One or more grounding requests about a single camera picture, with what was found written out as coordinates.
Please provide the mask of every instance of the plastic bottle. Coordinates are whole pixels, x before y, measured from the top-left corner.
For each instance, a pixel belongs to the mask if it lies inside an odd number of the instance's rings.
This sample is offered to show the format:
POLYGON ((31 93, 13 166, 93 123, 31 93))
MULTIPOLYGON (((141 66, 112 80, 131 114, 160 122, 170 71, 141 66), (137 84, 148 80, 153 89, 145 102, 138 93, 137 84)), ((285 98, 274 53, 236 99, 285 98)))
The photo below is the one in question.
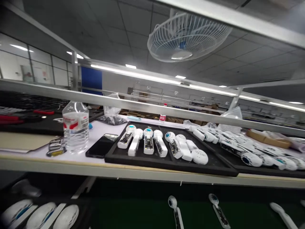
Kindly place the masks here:
POLYGON ((67 152, 80 154, 89 139, 89 110, 81 102, 70 101, 63 109, 64 145, 67 152))
POLYGON ((166 119, 166 115, 161 114, 159 117, 159 123, 163 124, 165 122, 165 119, 166 119))

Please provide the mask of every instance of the blue wall panel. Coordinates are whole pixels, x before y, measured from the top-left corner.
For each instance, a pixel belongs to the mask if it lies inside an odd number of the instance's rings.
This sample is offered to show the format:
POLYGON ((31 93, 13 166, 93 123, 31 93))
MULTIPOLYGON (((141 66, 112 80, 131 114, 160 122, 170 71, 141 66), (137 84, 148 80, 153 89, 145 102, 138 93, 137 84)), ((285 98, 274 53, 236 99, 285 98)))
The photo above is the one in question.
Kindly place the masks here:
MULTIPOLYGON (((102 71, 93 68, 82 67, 82 86, 102 90, 102 71)), ((82 92, 102 95, 101 92, 85 89, 83 89, 82 92)))

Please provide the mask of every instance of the phone screen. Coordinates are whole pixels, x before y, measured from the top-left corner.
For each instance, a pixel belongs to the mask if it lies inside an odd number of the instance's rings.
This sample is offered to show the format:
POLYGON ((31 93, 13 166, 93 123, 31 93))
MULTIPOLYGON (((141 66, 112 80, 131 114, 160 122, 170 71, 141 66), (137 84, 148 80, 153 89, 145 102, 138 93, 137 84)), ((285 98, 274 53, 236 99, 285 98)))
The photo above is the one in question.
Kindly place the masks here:
POLYGON ((88 151, 87 155, 91 157, 103 158, 111 149, 114 142, 118 138, 117 135, 104 134, 88 151))

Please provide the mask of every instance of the fan head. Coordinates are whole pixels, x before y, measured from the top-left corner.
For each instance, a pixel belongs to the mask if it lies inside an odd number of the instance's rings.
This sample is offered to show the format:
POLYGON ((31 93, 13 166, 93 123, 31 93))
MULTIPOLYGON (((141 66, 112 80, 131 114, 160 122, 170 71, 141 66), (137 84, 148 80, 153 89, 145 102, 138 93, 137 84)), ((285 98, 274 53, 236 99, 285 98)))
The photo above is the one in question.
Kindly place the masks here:
POLYGON ((219 47, 231 27, 204 17, 177 13, 157 24, 149 35, 150 54, 162 62, 181 62, 204 56, 219 47))

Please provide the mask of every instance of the shelf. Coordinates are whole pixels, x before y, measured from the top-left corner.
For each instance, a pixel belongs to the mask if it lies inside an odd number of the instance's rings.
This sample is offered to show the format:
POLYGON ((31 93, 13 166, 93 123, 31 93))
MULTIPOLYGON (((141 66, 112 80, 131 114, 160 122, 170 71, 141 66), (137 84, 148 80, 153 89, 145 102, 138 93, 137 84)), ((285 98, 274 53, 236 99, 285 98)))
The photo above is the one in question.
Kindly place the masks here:
MULTIPOLYGON (((142 119, 145 123, 157 121, 142 119)), ((106 128, 106 124, 94 121, 90 131, 88 146, 91 147, 106 131, 120 134, 125 125, 106 128)), ((182 124, 165 122, 166 126, 182 128, 182 124)), ((103 159, 85 157, 85 154, 71 155, 65 153, 57 157, 47 157, 47 147, 27 154, 0 151, 0 168, 2 170, 47 172, 85 176, 109 177, 116 179, 135 179, 150 181, 167 181, 177 183, 229 184, 261 187, 305 188, 305 179, 289 177, 272 177, 251 174, 239 174, 237 177, 204 175, 156 168, 105 163, 103 159)))

